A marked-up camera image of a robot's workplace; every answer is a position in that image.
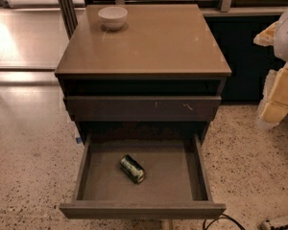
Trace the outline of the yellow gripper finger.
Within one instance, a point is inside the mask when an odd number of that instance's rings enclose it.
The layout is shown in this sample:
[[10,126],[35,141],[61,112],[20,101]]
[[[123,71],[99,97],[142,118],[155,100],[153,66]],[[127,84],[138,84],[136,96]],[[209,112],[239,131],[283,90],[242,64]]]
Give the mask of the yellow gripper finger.
[[269,27],[257,34],[253,39],[253,43],[259,46],[273,46],[275,40],[277,22],[272,23]]
[[260,129],[276,127],[288,114],[288,62],[278,71],[270,70],[255,123]]

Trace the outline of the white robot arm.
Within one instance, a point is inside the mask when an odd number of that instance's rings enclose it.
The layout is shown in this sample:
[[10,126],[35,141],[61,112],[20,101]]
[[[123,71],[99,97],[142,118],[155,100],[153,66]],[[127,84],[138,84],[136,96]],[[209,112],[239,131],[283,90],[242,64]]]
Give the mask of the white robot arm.
[[275,56],[285,62],[278,71],[269,71],[263,98],[257,108],[256,125],[268,130],[278,126],[288,114],[288,9],[253,42],[260,46],[273,46]]

